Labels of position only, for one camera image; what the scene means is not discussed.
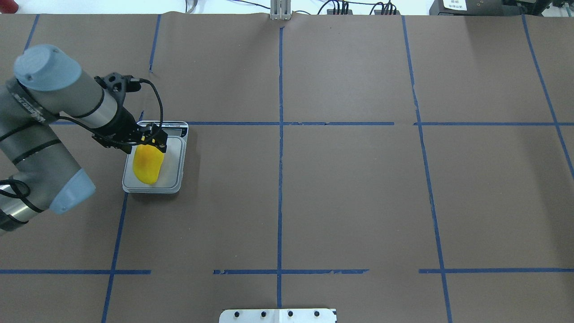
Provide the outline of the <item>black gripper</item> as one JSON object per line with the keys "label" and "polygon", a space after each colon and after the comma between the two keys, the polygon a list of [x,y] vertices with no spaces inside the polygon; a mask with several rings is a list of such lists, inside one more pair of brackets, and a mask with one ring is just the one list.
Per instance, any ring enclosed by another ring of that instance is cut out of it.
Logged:
{"label": "black gripper", "polygon": [[92,138],[105,148],[116,148],[128,155],[134,145],[151,145],[162,153],[167,151],[168,135],[163,127],[159,123],[139,126],[126,108],[119,108],[109,123],[96,128]]}

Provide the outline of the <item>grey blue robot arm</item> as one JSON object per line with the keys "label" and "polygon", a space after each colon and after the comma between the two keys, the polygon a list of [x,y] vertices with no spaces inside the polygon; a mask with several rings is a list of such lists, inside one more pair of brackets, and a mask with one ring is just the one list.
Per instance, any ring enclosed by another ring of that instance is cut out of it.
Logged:
{"label": "grey blue robot arm", "polygon": [[66,120],[86,129],[105,148],[130,154],[133,146],[167,150],[162,121],[141,126],[124,107],[128,92],[150,80],[90,76],[51,44],[16,58],[14,75],[1,87],[0,146],[17,173],[1,180],[1,234],[13,232],[43,211],[63,214],[95,192],[95,185],[51,128]]}

